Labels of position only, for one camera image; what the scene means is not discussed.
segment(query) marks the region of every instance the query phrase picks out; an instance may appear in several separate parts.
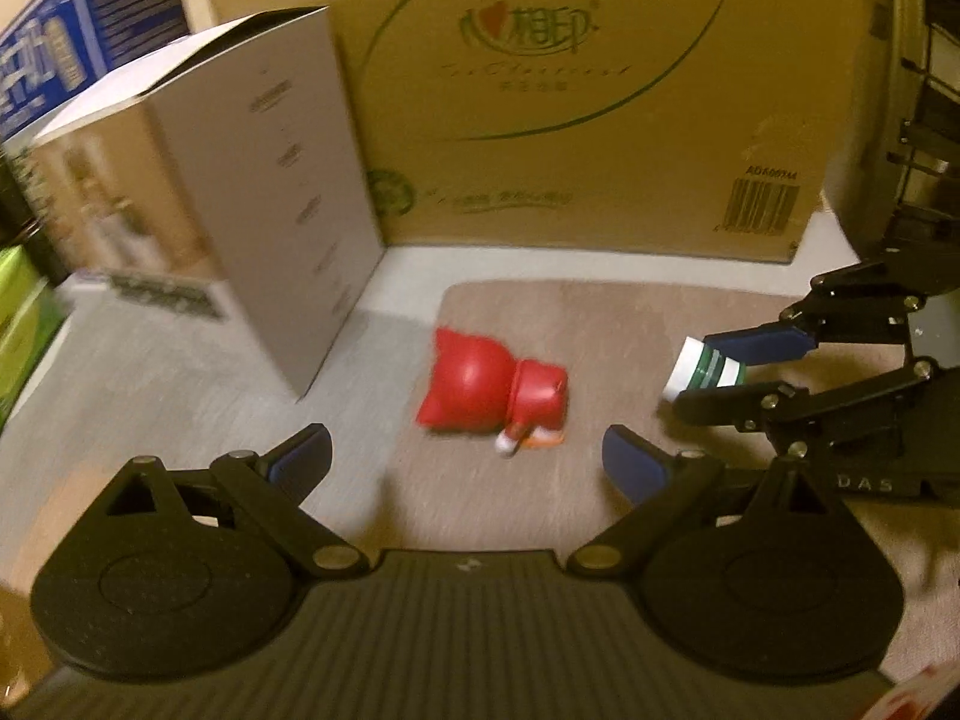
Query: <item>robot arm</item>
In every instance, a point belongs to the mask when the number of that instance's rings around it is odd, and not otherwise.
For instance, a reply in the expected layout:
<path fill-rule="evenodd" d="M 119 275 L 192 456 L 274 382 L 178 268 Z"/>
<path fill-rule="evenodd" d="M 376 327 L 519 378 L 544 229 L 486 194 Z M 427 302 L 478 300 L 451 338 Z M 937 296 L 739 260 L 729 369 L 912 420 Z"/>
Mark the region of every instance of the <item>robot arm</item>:
<path fill-rule="evenodd" d="M 776 381 L 684 391 L 693 425 L 763 431 L 844 493 L 960 506 L 960 250 L 889 250 L 817 276 L 777 322 L 704 339 L 745 365 L 797 360 L 821 343 L 904 347 L 904 365 L 810 394 Z"/>

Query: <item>red toy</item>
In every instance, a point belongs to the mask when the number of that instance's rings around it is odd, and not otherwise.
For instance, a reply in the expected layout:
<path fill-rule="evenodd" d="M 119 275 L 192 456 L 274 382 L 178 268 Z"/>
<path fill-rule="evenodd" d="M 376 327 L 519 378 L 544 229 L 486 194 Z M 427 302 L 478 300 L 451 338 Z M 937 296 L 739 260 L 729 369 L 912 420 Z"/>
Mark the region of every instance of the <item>red toy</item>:
<path fill-rule="evenodd" d="M 520 442 L 553 446 L 563 441 L 568 396 L 563 367 L 515 360 L 493 338 L 445 327 L 437 329 L 435 343 L 430 391 L 416 423 L 434 430 L 500 430 L 496 448 L 505 455 L 514 453 Z"/>

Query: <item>cardboard box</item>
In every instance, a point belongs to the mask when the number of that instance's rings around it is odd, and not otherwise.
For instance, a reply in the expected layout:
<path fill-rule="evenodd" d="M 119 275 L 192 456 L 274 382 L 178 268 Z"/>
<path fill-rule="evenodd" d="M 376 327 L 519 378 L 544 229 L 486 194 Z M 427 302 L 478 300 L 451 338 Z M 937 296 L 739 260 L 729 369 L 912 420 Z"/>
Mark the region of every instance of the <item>cardboard box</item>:
<path fill-rule="evenodd" d="M 63 323 L 56 295 L 26 252 L 0 251 L 0 430 Z"/>
<path fill-rule="evenodd" d="M 56 287 L 70 271 L 47 238 L 0 148 L 0 247 L 20 245 L 37 271 Z"/>
<path fill-rule="evenodd" d="M 388 242 L 789 260 L 858 0 L 329 2 Z"/>
<path fill-rule="evenodd" d="M 181 0 L 30 0 L 0 32 L 0 139 L 188 33 Z"/>
<path fill-rule="evenodd" d="M 131 62 L 59 112 L 35 157 L 71 260 L 208 317 L 191 333 L 253 348 L 238 364 L 297 395 L 382 252 L 323 8 Z"/>

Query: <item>beige mat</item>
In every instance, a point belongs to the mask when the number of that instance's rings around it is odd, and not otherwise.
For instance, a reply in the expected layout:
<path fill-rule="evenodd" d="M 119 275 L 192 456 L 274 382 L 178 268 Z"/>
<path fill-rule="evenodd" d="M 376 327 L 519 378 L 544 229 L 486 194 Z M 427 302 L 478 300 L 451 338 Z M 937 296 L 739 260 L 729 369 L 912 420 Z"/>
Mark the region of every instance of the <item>beige mat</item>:
<path fill-rule="evenodd" d="M 488 282 L 452 288 L 439 324 L 484 333 L 517 356 L 558 362 L 570 375 L 563 446 L 520 451 L 505 461 L 492 437 L 434 436 L 413 416 L 382 482 L 378 522 L 363 546 L 527 549 L 568 552 L 627 511 L 601 469 L 604 429 L 622 422 L 668 451 L 700 446 L 738 464 L 763 464 L 762 436 L 733 428 L 690 429 L 670 418 L 659 395 L 686 336 L 771 322 L 789 298 L 669 285 Z M 898 348 L 827 347 L 803 362 L 760 372 L 829 389 L 891 370 Z M 885 666 L 909 676 L 930 661 L 960 655 L 957 625 L 958 517 L 944 509 L 857 504 L 872 535 L 901 572 L 910 598 Z"/>

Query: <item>red object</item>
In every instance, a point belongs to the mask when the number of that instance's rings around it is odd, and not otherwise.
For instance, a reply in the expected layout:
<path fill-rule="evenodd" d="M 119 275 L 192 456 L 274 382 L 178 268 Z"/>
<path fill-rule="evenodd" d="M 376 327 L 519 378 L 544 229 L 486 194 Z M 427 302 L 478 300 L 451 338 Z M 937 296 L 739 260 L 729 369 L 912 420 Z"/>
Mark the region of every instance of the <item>red object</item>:
<path fill-rule="evenodd" d="M 437 330 L 437 360 L 416 423 L 434 430 L 490 433 L 506 427 L 520 440 L 536 427 L 560 430 L 566 418 L 566 370 L 514 359 L 499 341 Z"/>

